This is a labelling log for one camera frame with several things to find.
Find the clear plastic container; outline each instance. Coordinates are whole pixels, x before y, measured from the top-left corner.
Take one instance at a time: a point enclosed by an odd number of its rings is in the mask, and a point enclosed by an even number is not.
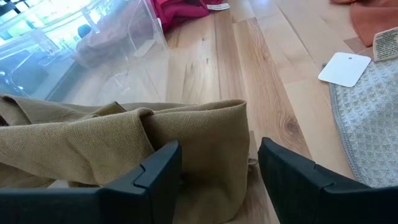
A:
[[[79,105],[165,101],[169,52],[148,0],[101,0],[0,45],[0,93]]]
[[[25,1],[32,7],[28,8],[23,2],[16,4],[21,12],[17,14],[9,11],[0,17],[0,39],[9,40],[19,37],[33,29],[43,27],[48,23],[67,16],[82,7],[90,5],[92,0],[36,0]]]

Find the red fabric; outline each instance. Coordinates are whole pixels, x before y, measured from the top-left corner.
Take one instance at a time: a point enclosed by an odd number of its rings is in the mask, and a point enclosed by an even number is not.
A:
[[[150,0],[164,32],[181,23],[209,14],[207,4],[220,4],[223,0]]]

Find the printed label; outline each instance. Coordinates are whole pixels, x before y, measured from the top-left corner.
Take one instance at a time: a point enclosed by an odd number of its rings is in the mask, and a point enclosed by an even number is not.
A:
[[[374,36],[373,54],[375,62],[398,57],[398,27]]]
[[[219,4],[219,5],[207,5],[207,8],[210,10],[225,10],[225,9],[229,9],[229,4],[223,3],[223,4]]]

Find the white paper tag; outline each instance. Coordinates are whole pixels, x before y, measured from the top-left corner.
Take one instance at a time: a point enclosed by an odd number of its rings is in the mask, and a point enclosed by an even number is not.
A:
[[[207,5],[207,8],[210,10],[225,10],[225,9],[229,9],[229,4],[223,3],[223,4],[219,4],[219,5]]]
[[[398,57],[398,27],[374,35],[374,61]]]
[[[371,61],[370,57],[335,53],[318,78],[322,81],[352,87],[361,77]]]

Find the khaki linen cloth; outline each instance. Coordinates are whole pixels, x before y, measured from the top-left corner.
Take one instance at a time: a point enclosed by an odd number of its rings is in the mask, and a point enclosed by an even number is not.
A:
[[[232,219],[246,193],[246,102],[89,107],[0,96],[0,184],[55,179],[105,185],[177,139],[182,185],[174,223]]]

